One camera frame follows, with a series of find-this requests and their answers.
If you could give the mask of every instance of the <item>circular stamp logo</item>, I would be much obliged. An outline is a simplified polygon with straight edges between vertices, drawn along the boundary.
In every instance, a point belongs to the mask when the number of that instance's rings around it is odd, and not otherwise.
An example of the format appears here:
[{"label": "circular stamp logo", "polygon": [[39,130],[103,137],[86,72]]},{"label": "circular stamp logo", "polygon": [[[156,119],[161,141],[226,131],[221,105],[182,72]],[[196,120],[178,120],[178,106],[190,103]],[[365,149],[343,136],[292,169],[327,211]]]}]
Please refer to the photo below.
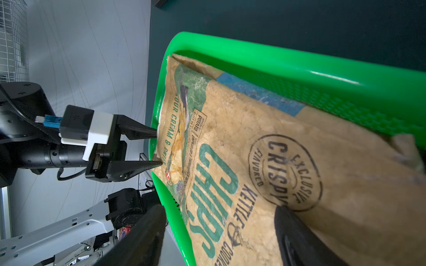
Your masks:
[{"label": "circular stamp logo", "polygon": [[318,168],[305,147],[283,135],[257,139],[248,155],[253,185],[268,201],[294,211],[312,209],[321,199]]}]

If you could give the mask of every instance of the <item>white wall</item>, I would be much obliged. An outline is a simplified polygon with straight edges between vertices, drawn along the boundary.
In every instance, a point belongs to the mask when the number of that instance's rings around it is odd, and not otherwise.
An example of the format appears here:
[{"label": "white wall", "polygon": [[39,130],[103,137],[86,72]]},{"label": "white wall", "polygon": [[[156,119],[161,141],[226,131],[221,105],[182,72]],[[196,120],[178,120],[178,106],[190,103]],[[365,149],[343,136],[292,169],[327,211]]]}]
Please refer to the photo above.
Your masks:
[{"label": "white wall", "polygon": [[[150,0],[26,0],[29,78],[42,86],[57,116],[72,104],[145,121]],[[143,141],[127,142],[138,160]],[[65,169],[62,176],[80,169]],[[19,169],[11,186],[14,235],[80,212],[108,194],[138,187],[138,177],[100,183],[83,175],[56,180]],[[140,175],[141,188],[145,176]]]}]

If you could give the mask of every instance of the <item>wire mesh cage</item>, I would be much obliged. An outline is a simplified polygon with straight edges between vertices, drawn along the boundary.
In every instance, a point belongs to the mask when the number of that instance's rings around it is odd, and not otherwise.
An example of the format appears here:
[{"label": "wire mesh cage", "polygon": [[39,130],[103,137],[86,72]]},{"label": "wire mesh cage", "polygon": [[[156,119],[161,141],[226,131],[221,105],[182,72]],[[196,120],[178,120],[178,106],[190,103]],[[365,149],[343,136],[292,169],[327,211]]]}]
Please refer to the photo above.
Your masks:
[{"label": "wire mesh cage", "polygon": [[0,0],[0,83],[28,81],[28,34],[23,0]]}]

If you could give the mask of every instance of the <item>gray metal frame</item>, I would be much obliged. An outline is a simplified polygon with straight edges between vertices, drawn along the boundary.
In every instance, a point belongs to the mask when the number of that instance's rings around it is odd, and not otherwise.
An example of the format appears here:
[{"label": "gray metal frame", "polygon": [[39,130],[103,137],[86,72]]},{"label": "gray metal frame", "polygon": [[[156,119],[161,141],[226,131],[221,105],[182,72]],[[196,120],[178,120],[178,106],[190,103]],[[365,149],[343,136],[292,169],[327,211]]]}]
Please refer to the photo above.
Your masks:
[{"label": "gray metal frame", "polygon": [[0,239],[11,238],[12,235],[10,188],[7,186],[0,189]]},{"label": "gray metal frame", "polygon": [[114,230],[108,203],[101,201],[76,215],[30,232],[0,241],[0,265],[31,266],[88,238]]}]

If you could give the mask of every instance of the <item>black motor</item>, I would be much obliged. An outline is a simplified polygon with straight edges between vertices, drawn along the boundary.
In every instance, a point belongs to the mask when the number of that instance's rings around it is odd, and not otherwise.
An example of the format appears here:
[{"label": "black motor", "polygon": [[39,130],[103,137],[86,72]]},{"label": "black motor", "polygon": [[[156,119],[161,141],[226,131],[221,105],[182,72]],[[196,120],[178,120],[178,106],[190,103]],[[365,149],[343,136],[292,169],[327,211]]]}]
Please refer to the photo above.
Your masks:
[{"label": "black motor", "polygon": [[83,146],[60,143],[58,131],[35,123],[36,116],[55,116],[40,85],[2,83],[0,92],[0,186],[12,184],[17,168],[41,174],[46,168],[85,167]]}]

